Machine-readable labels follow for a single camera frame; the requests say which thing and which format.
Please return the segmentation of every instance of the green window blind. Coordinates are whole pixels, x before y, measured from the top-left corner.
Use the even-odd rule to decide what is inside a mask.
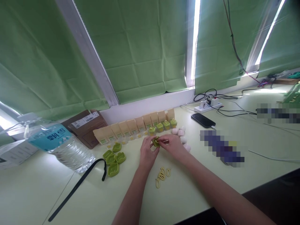
[[[299,2],[286,0],[259,65],[259,77],[300,67]]]
[[[237,53],[246,68],[268,1],[230,0],[231,27]],[[232,87],[243,75],[236,59],[222,0],[203,0],[195,68],[196,93]]]
[[[75,0],[121,104],[186,89],[185,0]]]
[[[55,1],[1,1],[0,52],[0,101],[19,113],[109,108]]]

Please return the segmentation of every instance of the smartphone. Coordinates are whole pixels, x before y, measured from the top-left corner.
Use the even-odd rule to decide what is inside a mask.
[[[215,126],[216,123],[205,117],[204,115],[200,113],[196,113],[191,115],[191,118],[196,120],[200,125],[202,125],[205,128],[210,128],[211,126]]]

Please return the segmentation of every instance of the power strip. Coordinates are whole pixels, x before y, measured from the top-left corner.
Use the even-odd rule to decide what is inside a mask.
[[[222,105],[223,105],[223,103],[218,102],[218,104],[212,108],[211,106],[206,104],[203,108],[200,108],[200,106],[197,106],[197,107],[194,108],[194,110],[197,111],[198,113],[205,113],[205,112],[207,112],[209,110],[212,110],[214,108],[220,108]]]

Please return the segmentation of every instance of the barcode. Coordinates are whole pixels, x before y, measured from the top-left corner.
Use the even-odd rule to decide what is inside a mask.
[[[92,120],[93,118],[94,118],[94,117],[91,117],[91,118],[87,119],[86,121],[89,122],[89,121]]]

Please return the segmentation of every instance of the brown box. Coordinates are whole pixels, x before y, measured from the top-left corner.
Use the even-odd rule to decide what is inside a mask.
[[[137,134],[138,133],[138,127],[137,124],[135,123],[135,120],[127,120],[127,125],[129,127],[129,130],[131,131],[132,134]]]
[[[93,130],[95,137],[101,145],[104,145],[109,142],[104,133],[104,127]]]
[[[120,122],[120,123],[119,123],[119,127],[121,128],[122,134],[123,134],[125,137],[131,136],[132,133],[130,132],[129,127],[128,127],[126,121]]]
[[[150,113],[150,117],[151,117],[152,125],[155,127],[159,123],[157,112]]]
[[[158,116],[158,121],[159,121],[160,123],[165,122],[165,120],[166,120],[166,114],[165,114],[165,111],[157,112],[157,116]]]
[[[170,121],[171,119],[175,119],[175,111],[174,109],[168,109],[168,112],[166,114],[167,116],[167,121]]]
[[[144,124],[143,117],[135,118],[135,122],[137,124],[137,128],[138,128],[139,132],[146,131],[146,127],[145,127],[145,124]]]
[[[110,128],[112,129],[113,133],[115,134],[115,136],[119,139],[121,137],[123,137],[122,131],[119,127],[119,124],[114,123],[112,125],[110,125]]]
[[[145,124],[145,127],[147,129],[149,129],[150,127],[152,127],[152,122],[151,122],[151,117],[150,117],[150,114],[147,114],[147,115],[144,115],[143,116],[143,120],[144,120],[144,124]]]
[[[92,119],[91,113],[88,110],[85,110],[72,118],[62,122],[71,133],[73,133],[83,144],[85,144],[89,149],[93,149],[96,145],[99,144],[98,140],[96,139],[93,130],[101,127],[106,127],[107,123],[100,114],[99,111],[91,110],[95,115]]]

